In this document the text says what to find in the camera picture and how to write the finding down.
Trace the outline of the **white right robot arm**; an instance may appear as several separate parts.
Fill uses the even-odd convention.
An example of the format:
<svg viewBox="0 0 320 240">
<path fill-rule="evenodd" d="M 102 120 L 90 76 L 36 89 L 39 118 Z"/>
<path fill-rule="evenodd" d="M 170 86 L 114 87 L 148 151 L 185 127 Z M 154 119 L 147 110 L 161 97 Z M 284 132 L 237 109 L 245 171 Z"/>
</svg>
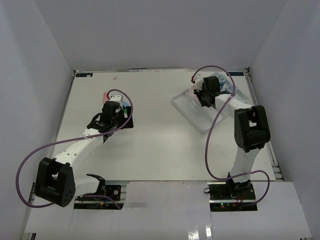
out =
<svg viewBox="0 0 320 240">
<path fill-rule="evenodd" d="M 193 93 L 202 107 L 213 107 L 217 115 L 224 112 L 234 120 L 237 153 L 231 171 L 221 181 L 226 183 L 226 195 L 236 200 L 250 187 L 255 159 L 271 139 L 266 110 L 262 105 L 243 103 L 228 91 L 222 91 L 217 76 L 205 77 L 196 84 Z"/>
</svg>

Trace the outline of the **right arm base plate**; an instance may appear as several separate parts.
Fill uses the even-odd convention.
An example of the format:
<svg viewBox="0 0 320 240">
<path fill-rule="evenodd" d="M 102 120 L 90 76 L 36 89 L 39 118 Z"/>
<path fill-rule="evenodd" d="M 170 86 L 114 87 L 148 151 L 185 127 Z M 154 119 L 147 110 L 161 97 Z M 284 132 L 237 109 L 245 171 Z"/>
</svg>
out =
<svg viewBox="0 0 320 240">
<path fill-rule="evenodd" d="M 211 183 L 204 189 L 205 194 L 209 194 L 211 203 L 235 203 L 243 201 L 251 203 L 256 201 L 256 195 L 251 183 L 248 188 L 231 192 L 225 183 Z"/>
</svg>

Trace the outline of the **green cap black highlighter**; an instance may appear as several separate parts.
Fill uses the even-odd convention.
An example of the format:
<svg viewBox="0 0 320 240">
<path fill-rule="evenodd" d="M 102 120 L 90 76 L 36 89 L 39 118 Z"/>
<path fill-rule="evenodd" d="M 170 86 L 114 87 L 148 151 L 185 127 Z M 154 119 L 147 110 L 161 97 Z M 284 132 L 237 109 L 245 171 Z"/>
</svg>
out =
<svg viewBox="0 0 320 240">
<path fill-rule="evenodd" d="M 125 119 L 128 119 L 129 116 L 131 114 L 131 107 L 127 106 L 124 110 L 123 110 L 123 115 Z"/>
</svg>

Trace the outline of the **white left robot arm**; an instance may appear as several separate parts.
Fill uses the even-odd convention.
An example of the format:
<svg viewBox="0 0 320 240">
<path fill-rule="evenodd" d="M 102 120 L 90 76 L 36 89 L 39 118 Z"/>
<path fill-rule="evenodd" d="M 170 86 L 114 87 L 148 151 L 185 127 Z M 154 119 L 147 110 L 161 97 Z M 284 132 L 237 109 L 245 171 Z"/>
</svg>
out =
<svg viewBox="0 0 320 240">
<path fill-rule="evenodd" d="M 114 132 L 133 128 L 133 107 L 108 100 L 86 126 L 78 140 L 53 158 L 43 158 L 37 170 L 34 194 L 52 204 L 66 207 L 75 196 L 90 194 L 99 200 L 105 196 L 105 179 L 88 173 L 76 186 L 75 173 L 80 164 L 105 143 Z"/>
</svg>

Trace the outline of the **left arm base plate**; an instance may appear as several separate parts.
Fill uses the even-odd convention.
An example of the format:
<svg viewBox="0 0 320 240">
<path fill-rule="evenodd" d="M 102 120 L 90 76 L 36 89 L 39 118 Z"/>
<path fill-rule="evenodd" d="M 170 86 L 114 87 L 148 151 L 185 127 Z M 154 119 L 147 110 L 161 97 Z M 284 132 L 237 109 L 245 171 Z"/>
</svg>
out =
<svg viewBox="0 0 320 240">
<path fill-rule="evenodd" d="M 105 197 L 92 197 L 93 195 L 107 196 L 114 201 L 119 201 L 121 199 L 121 185 L 105 185 L 100 186 L 95 193 L 89 193 L 90 197 L 78 196 L 77 201 L 108 201 Z"/>
</svg>

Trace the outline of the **blue-white labelled slime jar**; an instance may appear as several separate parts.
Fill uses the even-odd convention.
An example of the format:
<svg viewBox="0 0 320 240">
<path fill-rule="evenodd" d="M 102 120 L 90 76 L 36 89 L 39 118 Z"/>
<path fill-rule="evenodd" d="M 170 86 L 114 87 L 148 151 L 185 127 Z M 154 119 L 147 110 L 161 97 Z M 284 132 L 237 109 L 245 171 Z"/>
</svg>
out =
<svg viewBox="0 0 320 240">
<path fill-rule="evenodd" d="M 220 87 L 222 88 L 225 85 L 225 82 L 227 80 L 226 77 L 224 75 L 222 75 L 222 74 L 218 74 L 218 75 L 216 75 L 216 77 L 217 77 L 217 79 L 219 81 Z"/>
</svg>

